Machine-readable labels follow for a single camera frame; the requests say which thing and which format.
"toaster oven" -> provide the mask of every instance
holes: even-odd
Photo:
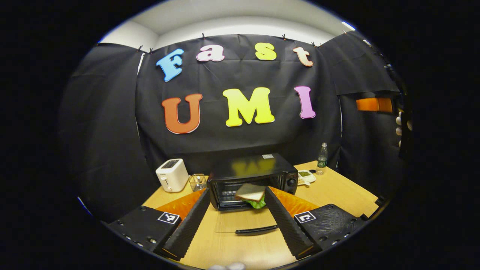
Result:
[[[218,162],[207,180],[213,207],[219,211],[252,209],[249,203],[235,198],[236,191],[245,183],[295,194],[298,170],[276,153]]]

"white toaster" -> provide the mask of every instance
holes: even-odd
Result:
[[[167,160],[157,170],[156,176],[167,192],[182,191],[188,181],[188,173],[182,159]]]

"white ceiling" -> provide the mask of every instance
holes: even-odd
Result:
[[[183,26],[236,16],[283,19],[333,36],[350,30],[342,19],[304,0],[168,0],[131,20],[162,35]]]

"water bottle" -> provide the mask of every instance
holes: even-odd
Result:
[[[317,174],[322,175],[325,172],[325,167],[327,166],[327,143],[322,143],[322,149],[317,159]]]

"table surface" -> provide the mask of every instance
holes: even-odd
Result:
[[[316,161],[294,166],[297,170],[316,168]],[[300,185],[295,196],[312,202],[319,207],[335,204],[348,213],[359,217],[371,216],[378,206],[375,195],[345,178],[336,171],[326,168],[323,175],[316,175],[310,187]],[[143,205],[158,208],[170,201],[190,194],[187,183],[177,193],[168,193],[162,187],[157,189]],[[180,264],[207,269],[213,265],[228,265],[242,262],[247,270],[270,269],[296,261],[290,253],[279,229],[270,233],[253,236],[239,236],[235,230],[275,225],[267,206],[239,212],[220,212],[209,205],[198,227],[192,243]]]

